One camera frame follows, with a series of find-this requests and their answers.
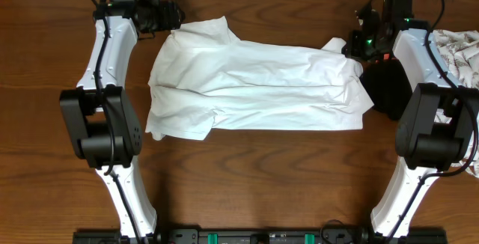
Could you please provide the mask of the white t-shirt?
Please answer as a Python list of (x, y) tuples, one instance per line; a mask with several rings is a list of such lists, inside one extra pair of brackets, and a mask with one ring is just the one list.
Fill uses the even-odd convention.
[(320, 49), (239, 39), (225, 18), (171, 32), (150, 73), (146, 130), (204, 140), (212, 129), (355, 130), (373, 101), (334, 37)]

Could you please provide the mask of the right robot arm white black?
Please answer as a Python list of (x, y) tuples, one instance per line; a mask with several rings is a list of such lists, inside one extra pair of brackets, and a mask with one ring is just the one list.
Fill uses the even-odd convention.
[(399, 121), (398, 161), (370, 218), (369, 243), (443, 243), (441, 231), (409, 232), (409, 223), (430, 186), (440, 177), (465, 171), (452, 164), (478, 146), (478, 91), (463, 87), (448, 73), (433, 43), (429, 24), (409, 8), (357, 12), (361, 30), (353, 31), (342, 52), (369, 61), (361, 82), (376, 106)]

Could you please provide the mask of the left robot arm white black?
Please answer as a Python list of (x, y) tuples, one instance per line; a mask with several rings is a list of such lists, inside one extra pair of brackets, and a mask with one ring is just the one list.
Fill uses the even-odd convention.
[(157, 213), (138, 168), (142, 131), (125, 90), (129, 59), (140, 40), (178, 29), (185, 13), (168, 0), (93, 0), (94, 48), (76, 87), (59, 104), (75, 155), (105, 183), (117, 231), (80, 230), (74, 243), (160, 243)]

